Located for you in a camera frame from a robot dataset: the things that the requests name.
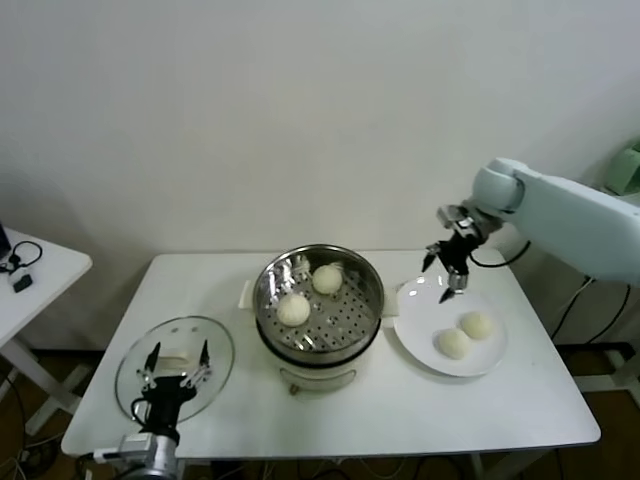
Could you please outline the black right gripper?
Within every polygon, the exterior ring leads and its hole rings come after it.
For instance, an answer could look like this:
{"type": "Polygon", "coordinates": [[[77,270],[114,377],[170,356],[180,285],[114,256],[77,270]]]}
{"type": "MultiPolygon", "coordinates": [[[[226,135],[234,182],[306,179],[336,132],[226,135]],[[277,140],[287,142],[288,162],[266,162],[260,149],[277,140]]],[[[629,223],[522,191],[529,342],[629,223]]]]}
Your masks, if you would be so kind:
{"type": "Polygon", "coordinates": [[[439,241],[426,247],[421,271],[426,272],[439,258],[448,275],[446,289],[439,299],[440,304],[465,292],[469,275],[467,260],[480,246],[481,242],[477,237],[454,233],[449,240],[439,241]]]}

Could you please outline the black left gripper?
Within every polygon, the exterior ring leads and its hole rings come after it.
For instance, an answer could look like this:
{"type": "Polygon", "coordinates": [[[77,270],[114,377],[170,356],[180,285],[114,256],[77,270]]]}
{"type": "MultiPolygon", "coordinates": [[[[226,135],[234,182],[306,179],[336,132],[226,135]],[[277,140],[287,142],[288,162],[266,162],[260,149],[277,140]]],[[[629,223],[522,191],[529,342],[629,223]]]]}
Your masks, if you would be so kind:
{"type": "Polygon", "coordinates": [[[168,376],[155,382],[154,371],[160,349],[161,343],[157,342],[146,357],[143,368],[137,371],[143,391],[141,397],[132,401],[132,416],[144,433],[178,435],[177,424],[182,405],[195,398],[194,386],[199,386],[210,378],[208,341],[203,343],[196,368],[183,380],[179,376],[168,376]],[[136,406],[140,403],[147,405],[144,418],[136,413],[136,406]]]}

